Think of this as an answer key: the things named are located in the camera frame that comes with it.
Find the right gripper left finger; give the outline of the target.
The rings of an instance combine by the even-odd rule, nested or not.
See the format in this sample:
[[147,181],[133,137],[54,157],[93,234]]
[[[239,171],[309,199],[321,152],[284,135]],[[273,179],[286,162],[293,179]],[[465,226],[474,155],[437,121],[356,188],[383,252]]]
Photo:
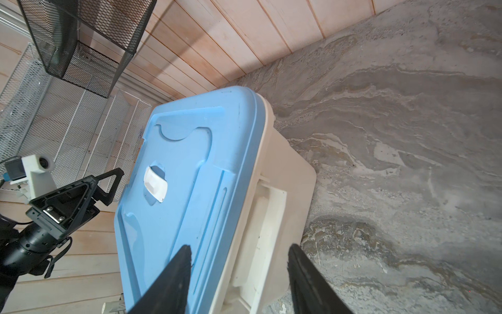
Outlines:
[[191,280],[192,251],[183,245],[128,313],[185,313]]

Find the white plastic storage bin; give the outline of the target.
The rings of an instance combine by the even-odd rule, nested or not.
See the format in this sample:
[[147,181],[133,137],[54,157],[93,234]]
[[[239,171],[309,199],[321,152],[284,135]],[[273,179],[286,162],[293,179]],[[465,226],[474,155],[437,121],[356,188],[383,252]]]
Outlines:
[[258,155],[209,313],[261,313],[289,287],[288,250],[300,243],[316,171],[277,131],[270,103]]

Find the blue plastic bin lid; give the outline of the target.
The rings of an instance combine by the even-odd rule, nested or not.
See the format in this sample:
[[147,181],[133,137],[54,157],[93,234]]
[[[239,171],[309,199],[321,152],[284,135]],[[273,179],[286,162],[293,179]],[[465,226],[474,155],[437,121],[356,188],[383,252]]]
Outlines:
[[265,129],[242,86],[156,107],[115,216],[127,310],[179,249],[192,251],[188,313],[207,313],[230,252]]

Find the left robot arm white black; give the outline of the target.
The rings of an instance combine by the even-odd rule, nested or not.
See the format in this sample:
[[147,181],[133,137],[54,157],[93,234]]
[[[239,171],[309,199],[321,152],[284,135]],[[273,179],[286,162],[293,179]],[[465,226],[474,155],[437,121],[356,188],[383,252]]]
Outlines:
[[1,218],[1,304],[18,278],[26,274],[48,279],[55,264],[71,248],[72,233],[99,214],[96,203],[110,205],[124,175],[120,168],[87,176],[30,200],[30,222],[19,231],[16,221]]

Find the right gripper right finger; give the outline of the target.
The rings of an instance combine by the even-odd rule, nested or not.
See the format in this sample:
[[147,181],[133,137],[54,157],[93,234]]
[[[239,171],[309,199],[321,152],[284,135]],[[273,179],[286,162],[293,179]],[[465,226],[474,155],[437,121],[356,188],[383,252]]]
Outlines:
[[298,244],[289,248],[288,274],[295,313],[352,314]]

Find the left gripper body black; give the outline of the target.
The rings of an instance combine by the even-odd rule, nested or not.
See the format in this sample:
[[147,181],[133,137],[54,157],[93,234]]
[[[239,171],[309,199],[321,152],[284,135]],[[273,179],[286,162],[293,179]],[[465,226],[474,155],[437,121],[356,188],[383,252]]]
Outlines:
[[19,231],[1,229],[2,275],[50,275],[71,248],[71,234],[99,214],[97,184],[69,184],[30,201],[32,219]]

